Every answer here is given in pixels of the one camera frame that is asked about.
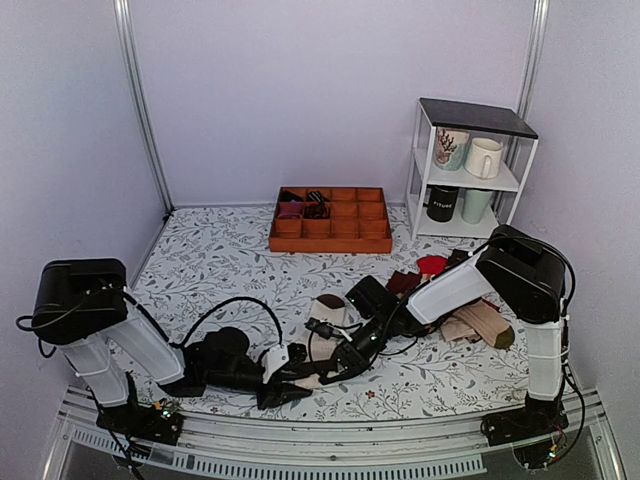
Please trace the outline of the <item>cream and brown sock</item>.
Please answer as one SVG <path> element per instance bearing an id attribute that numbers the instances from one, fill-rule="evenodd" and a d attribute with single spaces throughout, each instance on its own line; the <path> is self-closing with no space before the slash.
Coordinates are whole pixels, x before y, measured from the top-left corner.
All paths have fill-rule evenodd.
<path id="1" fill-rule="evenodd" d="M 322 294 L 316 297 L 310 307 L 309 319 L 317 318 L 321 321 L 327 321 L 335 325 L 346 326 L 346 304 L 343 297 L 334 294 Z M 298 337 L 298 343 L 307 343 L 309 340 L 309 331 L 305 329 Z M 329 360 L 340 339 L 325 340 L 317 335 L 311 339 L 308 347 L 314 361 Z M 307 378 L 295 380 L 294 384 L 310 390 L 321 388 L 318 374 L 313 374 Z"/>

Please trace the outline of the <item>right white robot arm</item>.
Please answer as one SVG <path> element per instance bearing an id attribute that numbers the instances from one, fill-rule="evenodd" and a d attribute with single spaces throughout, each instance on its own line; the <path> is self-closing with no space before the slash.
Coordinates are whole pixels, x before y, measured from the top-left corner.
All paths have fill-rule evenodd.
<path id="1" fill-rule="evenodd" d="M 564 389 L 563 327 L 575 291 L 575 273 L 551 245 L 509 226 L 496 227 L 489 239 L 431 281 L 398 298 L 372 276 L 356 283 L 346 297 L 366 323 L 348 334 L 321 368 L 323 385 L 364 373 L 395 336 L 422 337 L 436 330 L 464 305 L 495 292 L 526 325 L 529 399 L 517 427 L 537 436 L 552 424 L 551 401 Z"/>

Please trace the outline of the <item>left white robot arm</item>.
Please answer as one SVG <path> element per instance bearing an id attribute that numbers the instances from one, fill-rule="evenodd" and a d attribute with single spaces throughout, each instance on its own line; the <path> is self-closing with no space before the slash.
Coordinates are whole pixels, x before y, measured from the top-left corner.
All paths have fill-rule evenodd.
<path id="1" fill-rule="evenodd" d="M 42 271 L 32 315 L 16 325 L 60 349 L 126 433 L 141 433 L 149 415 L 134 401 L 135 385 L 113 360 L 110 342 L 171 397 L 200 397 L 209 387 L 224 388 L 255 394 L 264 410 L 311 395 L 310 389 L 276 377 L 293 359 L 294 346 L 278 343 L 254 360 L 248 336 L 236 327 L 210 331 L 197 342 L 171 342 L 128 292 L 125 274 L 115 258 L 51 261 Z"/>

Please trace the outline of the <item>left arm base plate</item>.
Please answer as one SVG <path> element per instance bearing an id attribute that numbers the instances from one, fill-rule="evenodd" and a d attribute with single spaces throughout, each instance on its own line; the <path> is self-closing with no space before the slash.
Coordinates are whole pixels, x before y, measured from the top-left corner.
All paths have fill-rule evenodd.
<path id="1" fill-rule="evenodd" d="M 137 404 L 102 407 L 96 421 L 97 426 L 105 430 L 170 446 L 177 445 L 183 423 L 181 414 L 165 417 L 155 407 Z"/>

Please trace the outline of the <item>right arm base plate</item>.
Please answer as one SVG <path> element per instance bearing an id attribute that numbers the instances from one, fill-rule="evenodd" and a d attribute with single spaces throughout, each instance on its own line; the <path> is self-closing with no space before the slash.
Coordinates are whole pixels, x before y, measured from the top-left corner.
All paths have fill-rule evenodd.
<path id="1" fill-rule="evenodd" d="M 522 407 L 485 415 L 480 431 L 490 446 L 496 446 L 550 434 L 568 426 L 567 416 L 562 409 L 548 411 Z"/>

